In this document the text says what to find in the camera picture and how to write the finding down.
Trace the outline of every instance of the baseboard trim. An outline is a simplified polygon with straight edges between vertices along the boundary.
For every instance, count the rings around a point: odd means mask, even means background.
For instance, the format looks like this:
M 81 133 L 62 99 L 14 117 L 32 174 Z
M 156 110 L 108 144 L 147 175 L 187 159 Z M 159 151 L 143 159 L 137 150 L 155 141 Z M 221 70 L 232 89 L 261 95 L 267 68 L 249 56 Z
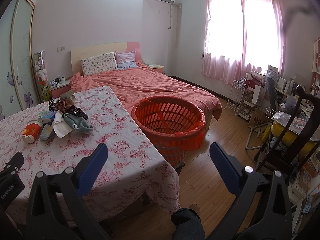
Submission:
M 214 96 L 216 96 L 216 97 L 218 97 L 218 98 L 221 98 L 221 99 L 223 99 L 223 100 L 228 101 L 228 98 L 227 98 L 227 97 L 225 97 L 225 96 L 223 96 L 223 95 L 220 95 L 219 93 L 214 92 L 213 90 L 210 90 L 210 89 L 208 89 L 208 88 L 205 88 L 205 87 L 203 87 L 203 86 L 200 86 L 200 85 L 198 85 L 198 84 L 196 84 L 196 83 L 190 82 L 190 81 L 188 81 L 188 80 L 185 80 L 185 79 L 183 79 L 183 78 L 176 77 L 176 76 L 169 76 L 169 77 L 174 78 L 174 79 L 179 80 L 179 81 L 182 81 L 182 82 L 185 82 L 185 83 L 187 83 L 187 84 L 189 84 L 189 85 L 202 88 L 203 90 L 208 91 L 210 94 L 213 94 Z

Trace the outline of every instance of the curtain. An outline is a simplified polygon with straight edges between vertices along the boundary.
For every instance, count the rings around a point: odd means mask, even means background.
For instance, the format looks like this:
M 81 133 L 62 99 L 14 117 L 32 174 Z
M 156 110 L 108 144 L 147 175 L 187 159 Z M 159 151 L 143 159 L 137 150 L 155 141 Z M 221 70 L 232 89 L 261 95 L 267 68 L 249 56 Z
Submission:
M 245 73 L 283 72 L 281 0 L 206 0 L 202 74 L 231 85 Z

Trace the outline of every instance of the nightstand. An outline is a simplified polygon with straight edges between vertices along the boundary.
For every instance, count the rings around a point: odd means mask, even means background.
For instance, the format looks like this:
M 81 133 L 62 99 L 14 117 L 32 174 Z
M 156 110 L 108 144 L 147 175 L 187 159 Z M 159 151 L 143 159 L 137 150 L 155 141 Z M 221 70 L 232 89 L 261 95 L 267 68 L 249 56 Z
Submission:
M 71 82 L 71 80 L 67 80 L 66 82 L 64 82 L 62 84 L 58 84 L 54 88 L 50 88 L 50 91 L 52 93 L 53 98 L 58 98 L 63 93 L 68 92 L 71 89 L 70 82 Z
M 163 66 L 157 65 L 157 64 L 150 64 L 150 65 L 146 65 L 149 68 L 152 68 L 154 71 L 163 73 Z

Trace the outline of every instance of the tablecloth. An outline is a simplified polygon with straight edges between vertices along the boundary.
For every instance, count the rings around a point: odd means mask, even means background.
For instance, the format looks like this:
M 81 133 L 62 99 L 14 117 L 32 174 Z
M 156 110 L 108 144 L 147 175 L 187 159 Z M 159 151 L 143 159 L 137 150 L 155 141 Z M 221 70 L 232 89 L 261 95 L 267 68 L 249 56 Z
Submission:
M 179 208 L 179 177 L 142 133 L 109 86 L 75 94 L 77 107 L 88 116 L 93 126 L 89 135 L 73 131 L 59 139 L 55 134 L 47 141 L 27 144 L 22 132 L 28 121 L 48 109 L 48 102 L 11 115 L 0 121 L 0 168 L 20 151 L 24 165 L 19 177 L 25 189 L 7 208 L 18 223 L 25 223 L 28 197 L 38 171 L 47 175 L 61 173 L 76 166 L 90 155 L 99 143 L 108 147 L 108 160 L 97 177 L 91 192 L 83 199 L 97 220 L 123 211 L 146 191 L 165 212 Z M 67 221 L 73 224 L 62 195 L 58 195 Z

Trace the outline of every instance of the person's leg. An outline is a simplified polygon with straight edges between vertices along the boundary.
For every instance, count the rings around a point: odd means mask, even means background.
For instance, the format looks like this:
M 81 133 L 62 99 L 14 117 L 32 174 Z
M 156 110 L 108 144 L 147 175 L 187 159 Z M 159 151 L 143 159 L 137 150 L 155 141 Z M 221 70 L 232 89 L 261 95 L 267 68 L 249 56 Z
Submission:
M 192 207 L 199 209 L 198 205 L 191 205 L 190 208 L 181 208 L 171 215 L 171 221 L 177 227 L 172 240 L 205 240 L 200 217 Z

